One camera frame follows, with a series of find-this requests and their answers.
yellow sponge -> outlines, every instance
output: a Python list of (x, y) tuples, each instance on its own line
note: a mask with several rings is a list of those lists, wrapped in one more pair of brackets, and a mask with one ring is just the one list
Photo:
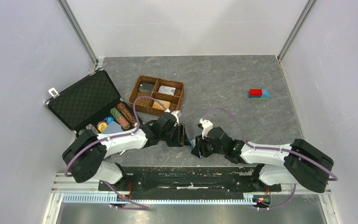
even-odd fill
[[(164, 101), (164, 100), (158, 100), (160, 103), (162, 103), (167, 109), (169, 109), (169, 106), (171, 105), (170, 102), (168, 101)], [(154, 101), (153, 103), (153, 108), (156, 108), (156, 109), (159, 109), (159, 110), (164, 110), (164, 108), (159, 104), (157, 103), (157, 101)]]

black base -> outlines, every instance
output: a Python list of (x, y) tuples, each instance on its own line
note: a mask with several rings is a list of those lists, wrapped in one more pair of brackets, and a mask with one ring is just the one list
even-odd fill
[[(243, 193), (265, 192), (268, 186), (254, 184), (251, 167), (122, 167), (126, 175), (115, 184), (117, 190), (130, 191), (132, 199), (198, 200), (243, 199)], [(183, 189), (185, 187), (206, 189)], [(281, 186), (269, 186), (280, 192)], [(110, 191), (105, 184), (98, 190)]]

case lid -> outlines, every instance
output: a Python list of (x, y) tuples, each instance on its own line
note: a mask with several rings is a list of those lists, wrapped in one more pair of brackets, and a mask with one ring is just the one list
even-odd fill
[(117, 91), (108, 73), (98, 69), (46, 101), (46, 106), (70, 130), (84, 129), (92, 123), (93, 117), (109, 111), (120, 101)]

white wall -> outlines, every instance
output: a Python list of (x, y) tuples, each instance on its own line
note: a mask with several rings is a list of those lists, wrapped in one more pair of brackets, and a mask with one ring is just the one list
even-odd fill
[(358, 1), (318, 1), (282, 63), (306, 139), (335, 161), (341, 221), (358, 223)]
[(41, 223), (73, 134), (44, 106), (91, 67), (56, 0), (0, 0), (0, 224)]
[(307, 0), (68, 0), (97, 57), (276, 55)]

wicker basket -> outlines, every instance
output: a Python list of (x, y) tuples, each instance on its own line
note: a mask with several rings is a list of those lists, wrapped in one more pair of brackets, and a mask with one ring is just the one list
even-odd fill
[[(139, 85), (141, 82), (148, 82), (148, 83), (155, 83), (153, 92), (151, 94), (147, 94), (144, 92), (139, 91)], [(175, 94), (174, 95), (167, 95), (158, 92), (160, 86), (170, 86), (175, 87)], [(155, 78), (150, 76), (139, 76), (137, 82), (135, 83), (134, 89), (132, 89), (132, 93), (130, 99), (128, 100), (131, 107), (134, 106), (134, 101), (136, 98), (140, 96), (149, 96), (155, 99), (161, 99), (164, 101), (168, 101), (171, 103), (169, 110), (176, 111), (180, 109), (182, 105), (183, 97), (185, 95), (185, 85), (181, 82), (166, 80), (162, 78)], [(151, 99), (140, 99), (137, 101), (137, 105), (135, 106), (137, 112), (148, 113), (156, 116), (160, 116), (164, 113), (163, 110), (159, 110), (153, 108), (153, 100)]]

